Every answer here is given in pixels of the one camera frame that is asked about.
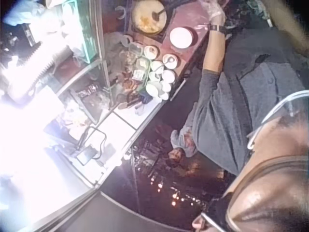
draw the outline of white bowl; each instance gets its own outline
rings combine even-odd
[[[170,57],[174,58],[173,62],[168,62]],[[162,61],[163,61],[164,65],[165,65],[165,67],[167,67],[168,69],[174,69],[174,68],[177,67],[177,64],[178,64],[177,57],[175,55],[172,55],[172,54],[164,55]]]
[[[164,65],[161,61],[155,60],[150,65],[151,70],[154,71],[156,74],[162,74],[164,71]]]
[[[159,82],[159,81],[161,81],[161,75],[160,74],[156,74],[155,72],[150,72],[149,73],[149,79],[151,81]]]
[[[147,82],[146,91],[152,97],[158,97],[163,93],[161,83],[155,81]]]
[[[164,70],[162,73],[162,79],[167,83],[173,83],[175,81],[175,73],[171,70]]]
[[[146,58],[153,60],[158,55],[158,49],[155,46],[146,46],[144,48],[144,55]]]
[[[159,95],[159,98],[167,101],[169,99],[169,93],[163,92],[161,95]]]
[[[186,28],[174,28],[169,35],[171,43],[177,48],[187,48],[193,40],[192,33]]]
[[[164,92],[170,92],[170,90],[172,89],[172,86],[170,85],[170,83],[167,83],[166,81],[160,81],[161,85],[162,85],[162,90]]]

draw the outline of frying pan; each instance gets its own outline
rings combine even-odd
[[[165,28],[165,26],[166,26],[166,21],[167,21],[167,17],[168,17],[168,12],[165,11],[165,12],[163,12],[163,13],[161,14],[161,16],[160,16],[160,19],[161,19],[162,16],[164,16],[164,14],[165,14],[165,20],[164,20],[164,22],[162,22],[162,26],[160,27],[160,29],[158,29],[157,31],[152,32],[152,33],[145,32],[145,31],[144,31],[142,28],[140,28],[140,27],[136,24],[136,22],[135,22],[135,18],[136,18],[137,12],[139,12],[139,11],[141,10],[141,9],[140,9],[140,2],[141,2],[141,1],[147,1],[147,0],[138,0],[138,1],[136,1],[135,4],[134,4],[133,10],[132,10],[132,22],[133,22],[133,25],[134,25],[135,29],[136,29],[138,32],[142,33],[142,34],[149,35],[149,36],[151,36],[151,35],[156,35],[156,34],[160,33],[160,32]],[[156,1],[156,2],[157,2],[158,8],[159,8],[159,9],[161,8],[161,10],[162,10],[162,9],[164,8],[164,5],[163,5],[159,0],[152,0],[152,1]],[[178,6],[184,5],[184,4],[189,3],[189,2],[194,2],[194,1],[196,1],[196,0],[174,0],[172,3],[170,3],[169,9],[172,10],[172,9],[177,8]],[[149,19],[149,23],[156,23],[156,22],[152,19],[152,11],[151,11],[151,13],[149,14],[149,16],[147,15],[147,18]]]

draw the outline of man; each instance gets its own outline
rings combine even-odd
[[[202,3],[217,9],[210,13],[213,29],[223,26],[216,2]],[[308,231],[309,91],[298,64],[275,29],[243,32],[226,55],[225,35],[210,31],[193,139],[237,178],[193,222],[196,229],[206,224],[209,232]]]

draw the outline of electrical cable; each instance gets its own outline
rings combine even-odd
[[[104,139],[102,140],[101,144],[100,144],[100,155],[99,155],[98,157],[93,157],[93,158],[92,158],[92,159],[94,159],[94,160],[98,160],[98,159],[100,159],[101,156],[102,156],[102,145],[103,145],[103,147],[105,147],[105,142],[106,142],[106,139],[107,139],[107,134],[104,133],[104,132],[102,132],[102,131],[100,131],[98,128],[95,128],[95,127],[93,127],[93,126],[89,126],[89,127],[83,132],[83,134],[82,134],[82,136],[81,136],[81,138],[80,138],[80,140],[79,140],[79,142],[78,142],[78,144],[77,144],[76,150],[80,150],[80,148],[83,147],[83,146],[85,145],[85,143],[88,141],[88,139],[93,135],[93,134],[91,134],[91,135],[88,136],[88,138],[86,138],[87,135],[88,135],[88,132],[89,132],[89,129],[90,129],[90,128],[92,128],[92,129],[94,129],[95,131],[98,131],[98,132],[104,134],[104,136],[105,136]]]

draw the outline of wristwatch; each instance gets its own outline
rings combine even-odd
[[[219,25],[213,25],[213,24],[208,24],[208,30],[216,30],[218,32],[221,32],[222,34],[226,34],[226,28],[225,26],[219,26]]]

